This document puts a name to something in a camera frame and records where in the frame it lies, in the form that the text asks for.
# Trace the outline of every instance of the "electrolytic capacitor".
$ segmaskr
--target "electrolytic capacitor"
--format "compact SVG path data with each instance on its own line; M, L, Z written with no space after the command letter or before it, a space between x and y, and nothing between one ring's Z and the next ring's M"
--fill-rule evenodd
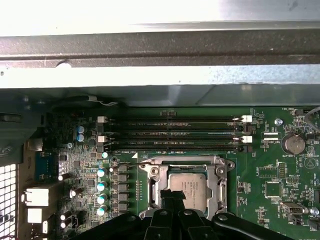
M85 127L84 126L78 126L76 128L76 131L78 134L83 134L85 132Z
M78 194L80 194L80 193L82 193L82 188L81 187L77 187L76 189L74 189L74 190L72 190L71 191L71 196L72 197L75 197L75 196L77 196Z
M102 192L107 186L108 184L105 181L102 181L96 186L96 189L98 189L99 192Z
M104 175L106 175L107 173L107 169L105 167L100 168L96 174L98 175L98 177L102 178Z
M71 218L67 218L65 221L63 221L60 226L61 228L65 229L70 223L72 222Z
M76 140L78 142L83 142L85 140L85 136L83 136L82 134L79 134L78 136L76 136Z
M101 205L99 208L98 208L98 210L96 211L96 214L98 215L98 216L103 216L103 215L105 215L105 213L108 211L108 208L107 208L107 206L106 205Z
M68 178L70 178L70 174L69 173L64 173L64 174L61 174L60 176L58 176L58 180L59 181L63 181L63 180L66 180Z
M105 201L108 199L106 194L101 194L100 196L98 196L98 198L96 199L97 203L102 205L105 203Z
M70 217L72 215L72 212L71 211L66 211L64 214L62 214L61 216L60 216L60 220L61 221L64 221L64 220L66 220L68 217Z

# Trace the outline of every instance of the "capacitor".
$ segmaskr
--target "capacitor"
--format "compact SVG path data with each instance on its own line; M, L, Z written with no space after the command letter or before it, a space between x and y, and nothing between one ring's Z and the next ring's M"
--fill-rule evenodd
M96 211L96 214L98 215L98 216L103 216L103 215L105 215L105 213L108 211L108 208L107 208L107 206L106 205L101 205L99 208L98 208L98 210Z
M98 198L96 199L97 203L102 205L105 203L105 201L108 199L106 194L101 194L100 196L98 196Z
M79 134L78 136L76 136L76 140L78 142L83 142L85 140L85 136L83 136L82 134Z
M100 168L96 174L98 175L98 177L102 178L105 174L107 173L107 169L105 167Z
M68 178L70 178L70 174L69 173L64 173L64 174L61 174L60 176L58 176L58 180L59 181L63 181L63 180L66 180Z
M108 184L105 181L100 182L96 188L98 189L99 192L102 192L105 190L105 188L108 186Z
M318 215L320 214L320 211L319 211L318 208L312 207L312 208L310 209L310 213L311 213L312 215L314 215L314 216L318 216Z
M70 223L72 222L71 218L67 218L65 221L63 221L60 226L61 228L65 229Z
M83 134L83 133L85 132L85 127L83 127L83 126L78 126L78 127L76 128L76 131L77 131L78 134Z
M75 197L77 196L78 194L82 193L82 188L81 187L77 187L76 189L72 190L71 191L71 196L72 197Z
M108 153L103 152L103 153L102 153L102 158L103 158L103 159L106 159L107 157L108 157Z
M72 215L72 212L71 211L66 211L64 214L62 214L61 216L60 216L60 220L61 221L64 221L64 220L66 220L68 217L70 217Z

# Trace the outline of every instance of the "black cable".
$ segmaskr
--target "black cable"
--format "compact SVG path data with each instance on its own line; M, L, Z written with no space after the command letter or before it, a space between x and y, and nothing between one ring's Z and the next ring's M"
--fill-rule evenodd
M314 125L312 123L312 121L310 120L310 117L312 114L315 114L316 112L320 111L320 106L312 109L311 111L309 111L306 115L304 115L304 121L316 132L320 133L320 128L317 127L316 125Z

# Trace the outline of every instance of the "wire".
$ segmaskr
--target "wire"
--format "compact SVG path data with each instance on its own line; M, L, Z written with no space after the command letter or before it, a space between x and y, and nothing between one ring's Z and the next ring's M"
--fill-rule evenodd
M151 162L138 162L138 163L130 163L130 162L119 162L117 166L113 167L113 169L119 168L119 166L125 165L128 167L134 167L134 166L142 166L142 165L150 165Z
M316 132L320 133L320 128L317 127L315 124L312 123L312 121L310 120L310 117L312 114L315 114L316 112L320 111L320 106L312 109L311 111L309 111L306 115L304 115L304 121Z

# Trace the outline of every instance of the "integrated circuit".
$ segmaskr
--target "integrated circuit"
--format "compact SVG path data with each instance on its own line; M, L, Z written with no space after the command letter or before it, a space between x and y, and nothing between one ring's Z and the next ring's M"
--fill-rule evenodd
M183 191L184 206L187 209L206 211L206 176L203 173L173 173L169 175L168 187L171 191Z
M60 161L60 162L67 161L67 155L60 155L60 156L59 156L59 161Z
M79 168L80 167L80 161L73 161L73 166L75 168Z
M87 183L88 183L88 186L90 186L90 187L95 186L95 180L93 180L93 179L89 179Z
M96 226L98 226L99 225L99 222L98 221L91 221L91 226L93 227L93 228L95 228Z
M281 196L281 184L280 182L267 181L265 182L265 192L266 198L280 198Z

